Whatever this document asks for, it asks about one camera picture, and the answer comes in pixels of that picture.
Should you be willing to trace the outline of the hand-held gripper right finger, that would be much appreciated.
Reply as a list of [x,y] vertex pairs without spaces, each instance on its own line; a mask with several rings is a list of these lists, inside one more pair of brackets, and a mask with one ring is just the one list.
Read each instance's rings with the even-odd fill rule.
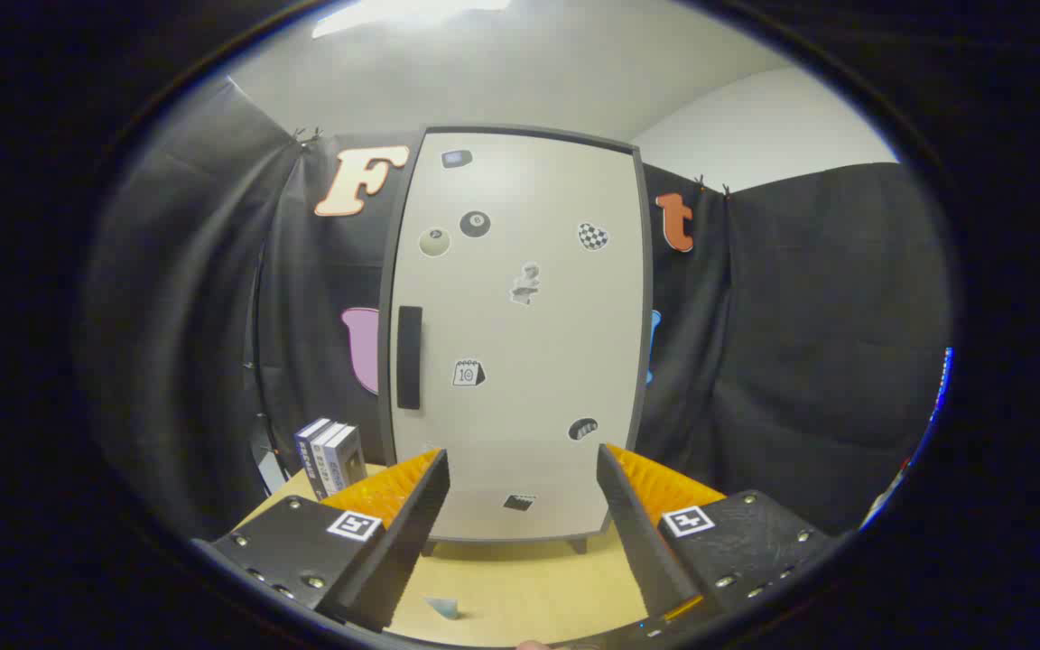
[[607,499],[649,624],[721,626],[784,600],[846,547],[763,491],[722,494],[604,443],[596,480]]

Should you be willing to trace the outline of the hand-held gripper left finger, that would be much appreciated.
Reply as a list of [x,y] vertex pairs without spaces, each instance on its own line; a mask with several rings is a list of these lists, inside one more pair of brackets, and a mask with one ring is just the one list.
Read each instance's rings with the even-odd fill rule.
[[449,488],[449,457],[434,449],[334,497],[277,499],[191,547],[281,608],[379,633],[391,625]]

